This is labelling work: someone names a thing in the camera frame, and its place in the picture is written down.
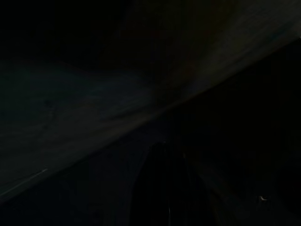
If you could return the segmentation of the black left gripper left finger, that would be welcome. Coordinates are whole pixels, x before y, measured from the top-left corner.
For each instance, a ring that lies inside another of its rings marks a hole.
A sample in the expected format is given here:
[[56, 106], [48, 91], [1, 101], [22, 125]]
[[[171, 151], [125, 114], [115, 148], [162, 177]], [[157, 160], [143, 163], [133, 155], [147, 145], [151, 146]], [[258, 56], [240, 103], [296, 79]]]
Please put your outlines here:
[[141, 223], [143, 226], [168, 226], [169, 203], [166, 182], [166, 145], [156, 143], [141, 170], [143, 196]]

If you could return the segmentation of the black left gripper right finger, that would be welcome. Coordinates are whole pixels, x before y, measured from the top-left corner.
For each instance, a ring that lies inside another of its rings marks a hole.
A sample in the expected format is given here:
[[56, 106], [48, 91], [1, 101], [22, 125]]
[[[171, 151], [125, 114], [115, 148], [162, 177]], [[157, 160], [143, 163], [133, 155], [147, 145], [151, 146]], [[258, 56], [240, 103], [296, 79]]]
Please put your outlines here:
[[177, 144], [170, 144], [171, 226], [201, 226], [196, 187], [192, 181], [185, 153]]

